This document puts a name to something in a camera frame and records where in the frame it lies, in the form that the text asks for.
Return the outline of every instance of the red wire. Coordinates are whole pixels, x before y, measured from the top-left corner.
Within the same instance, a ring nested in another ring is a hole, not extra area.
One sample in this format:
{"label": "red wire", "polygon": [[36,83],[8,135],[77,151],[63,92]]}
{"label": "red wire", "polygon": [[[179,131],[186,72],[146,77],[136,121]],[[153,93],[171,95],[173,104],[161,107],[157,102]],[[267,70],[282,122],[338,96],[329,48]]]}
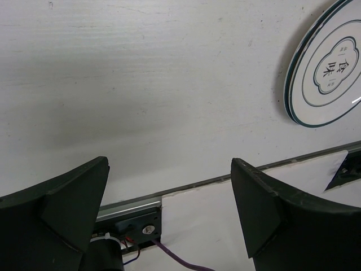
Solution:
{"label": "red wire", "polygon": [[130,238],[130,237],[125,237],[125,239],[129,242],[129,243],[132,243],[132,244],[134,244],[135,242]]}
{"label": "red wire", "polygon": [[121,242],[126,248],[128,248],[128,244],[125,241]]}

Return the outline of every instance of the purple cable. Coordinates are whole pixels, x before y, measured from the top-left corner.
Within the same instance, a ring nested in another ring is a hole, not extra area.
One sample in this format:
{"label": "purple cable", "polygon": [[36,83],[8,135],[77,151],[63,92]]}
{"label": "purple cable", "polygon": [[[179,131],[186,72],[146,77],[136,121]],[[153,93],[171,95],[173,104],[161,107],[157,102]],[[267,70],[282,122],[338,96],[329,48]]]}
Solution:
{"label": "purple cable", "polygon": [[183,265],[184,267],[186,267],[186,268],[188,268],[190,270],[195,270],[195,271],[215,271],[215,270],[207,268],[207,267],[187,263],[186,261],[184,261],[180,257],[178,257],[176,254],[171,252],[162,243],[158,242],[157,240],[153,240],[152,242],[155,245],[157,245],[161,250],[163,250],[166,254],[168,254],[173,260],[177,261],[179,264]]}

